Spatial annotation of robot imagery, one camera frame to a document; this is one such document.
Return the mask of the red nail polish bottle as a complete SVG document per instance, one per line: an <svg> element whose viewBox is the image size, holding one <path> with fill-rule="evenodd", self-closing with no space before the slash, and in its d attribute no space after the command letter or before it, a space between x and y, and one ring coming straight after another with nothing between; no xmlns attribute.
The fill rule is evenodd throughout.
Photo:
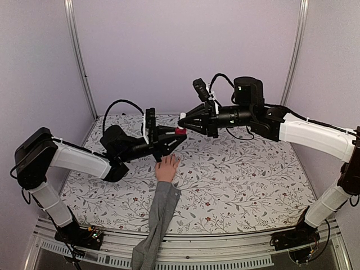
<svg viewBox="0 0 360 270"><path fill-rule="evenodd" d="M177 128L175 129L175 134L176 134L176 135L185 136L186 133L187 133L187 131L186 131L186 129L184 129L184 128L177 127Z"/></svg>

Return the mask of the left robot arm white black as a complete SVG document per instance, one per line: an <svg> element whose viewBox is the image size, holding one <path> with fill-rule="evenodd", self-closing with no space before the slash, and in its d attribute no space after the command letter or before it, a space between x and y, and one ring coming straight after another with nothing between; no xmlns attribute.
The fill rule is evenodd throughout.
<svg viewBox="0 0 360 270"><path fill-rule="evenodd" d="M10 176L30 193L53 219L71 244L79 244L84 236L70 209L47 182L50 167L85 173L106 182L118 182L129 171L127 163L148 155L156 161L170 155L185 139L186 130L157 126L144 137L127 135L118 125L105 130L100 139L105 152L99 154L54 137L48 128L39 128L15 151L15 166Z"/></svg>

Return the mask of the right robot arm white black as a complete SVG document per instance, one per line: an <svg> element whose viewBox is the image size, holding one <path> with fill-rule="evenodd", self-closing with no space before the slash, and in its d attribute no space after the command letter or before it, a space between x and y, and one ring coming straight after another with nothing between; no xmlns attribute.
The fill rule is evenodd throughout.
<svg viewBox="0 0 360 270"><path fill-rule="evenodd" d="M212 84L196 79L192 85L202 103L180 115L180 127L217 138L220 128L245 126L268 140L306 146L343 162L340 178L303 212L291 232L295 245L303 245L312 237L312 228L359 195L359 129L336 127L300 116L285 106L267 104L262 81L253 77L242 76L230 82L231 106L219 104Z"/></svg>

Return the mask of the person's hand on table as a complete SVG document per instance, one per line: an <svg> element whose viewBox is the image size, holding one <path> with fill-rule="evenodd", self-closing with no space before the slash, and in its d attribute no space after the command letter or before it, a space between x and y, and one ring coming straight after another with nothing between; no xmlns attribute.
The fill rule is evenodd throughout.
<svg viewBox="0 0 360 270"><path fill-rule="evenodd" d="M180 158L177 158L175 154L162 157L155 166L156 179L159 182L172 183L179 163Z"/></svg>

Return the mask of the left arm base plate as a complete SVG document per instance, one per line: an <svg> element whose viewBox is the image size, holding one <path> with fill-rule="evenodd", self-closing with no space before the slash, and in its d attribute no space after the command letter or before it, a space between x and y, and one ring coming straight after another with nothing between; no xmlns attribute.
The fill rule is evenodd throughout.
<svg viewBox="0 0 360 270"><path fill-rule="evenodd" d="M92 250L101 248L104 232L95 226L82 228L74 223L65 227L56 227L56 229L55 240L57 241Z"/></svg>

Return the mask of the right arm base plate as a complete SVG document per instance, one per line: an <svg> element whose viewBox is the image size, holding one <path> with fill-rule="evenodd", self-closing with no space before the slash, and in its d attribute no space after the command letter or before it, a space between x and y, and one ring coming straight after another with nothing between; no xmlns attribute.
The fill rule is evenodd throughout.
<svg viewBox="0 0 360 270"><path fill-rule="evenodd" d="M270 246L275 251L296 248L290 251L290 258L298 264L308 263L318 249L320 235L316 228L307 224L271 235Z"/></svg>

